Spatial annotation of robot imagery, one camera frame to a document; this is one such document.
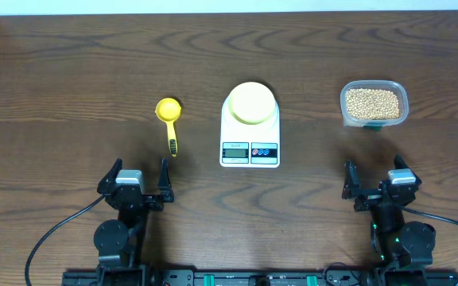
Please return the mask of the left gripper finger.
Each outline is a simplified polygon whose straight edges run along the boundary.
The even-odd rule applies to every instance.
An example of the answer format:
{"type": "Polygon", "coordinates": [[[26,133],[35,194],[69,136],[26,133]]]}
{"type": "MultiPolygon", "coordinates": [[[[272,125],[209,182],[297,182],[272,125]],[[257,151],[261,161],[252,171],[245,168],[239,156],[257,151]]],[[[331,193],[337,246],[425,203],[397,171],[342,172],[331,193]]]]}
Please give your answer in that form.
{"type": "Polygon", "coordinates": [[[161,174],[157,187],[160,191],[161,200],[164,203],[173,203],[175,200],[174,191],[169,178],[168,161],[164,158],[161,161],[161,174]]]}
{"type": "Polygon", "coordinates": [[[100,195],[110,195],[118,188],[116,179],[121,170],[122,159],[118,158],[108,173],[98,183],[97,192],[100,195]]]}

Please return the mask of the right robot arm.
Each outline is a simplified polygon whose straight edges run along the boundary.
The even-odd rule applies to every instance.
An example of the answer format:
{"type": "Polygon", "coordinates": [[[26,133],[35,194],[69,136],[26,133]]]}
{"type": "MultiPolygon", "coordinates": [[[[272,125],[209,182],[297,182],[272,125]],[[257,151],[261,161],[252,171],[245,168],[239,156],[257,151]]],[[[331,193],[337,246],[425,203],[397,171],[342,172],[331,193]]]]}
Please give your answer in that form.
{"type": "Polygon", "coordinates": [[[371,213],[371,242],[382,263],[364,272],[362,285],[426,285],[425,267],[433,263],[436,231],[429,224],[406,222],[403,208],[415,199],[421,179],[401,156],[394,158],[394,169],[377,188],[361,187],[357,167],[344,164],[346,176],[342,198],[354,202],[356,212],[371,213]]]}

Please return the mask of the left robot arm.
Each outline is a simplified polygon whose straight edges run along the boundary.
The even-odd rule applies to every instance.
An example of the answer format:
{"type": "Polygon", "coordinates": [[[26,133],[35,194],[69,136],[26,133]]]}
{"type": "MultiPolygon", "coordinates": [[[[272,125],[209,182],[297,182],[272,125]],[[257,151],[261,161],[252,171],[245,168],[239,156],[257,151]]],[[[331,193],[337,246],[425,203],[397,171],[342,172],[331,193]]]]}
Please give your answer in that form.
{"type": "Polygon", "coordinates": [[[97,192],[118,217],[103,222],[94,234],[99,252],[97,285],[151,285],[161,281],[141,262],[141,254],[149,213],[163,211],[166,203],[174,201],[167,160],[161,161],[157,188],[157,194],[147,194],[142,171],[124,169],[121,159],[99,181],[97,192]]]}

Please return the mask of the yellow measuring scoop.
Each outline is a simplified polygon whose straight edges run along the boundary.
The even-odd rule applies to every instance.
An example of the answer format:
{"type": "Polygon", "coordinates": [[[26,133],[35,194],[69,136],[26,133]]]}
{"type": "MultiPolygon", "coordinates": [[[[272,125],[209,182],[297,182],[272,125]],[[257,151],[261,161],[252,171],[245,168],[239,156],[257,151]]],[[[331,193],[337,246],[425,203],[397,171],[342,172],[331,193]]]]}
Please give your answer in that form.
{"type": "Polygon", "coordinates": [[[173,157],[176,157],[178,142],[174,124],[180,118],[181,105],[176,99],[164,98],[156,105],[155,114],[166,124],[169,151],[173,157]]]}

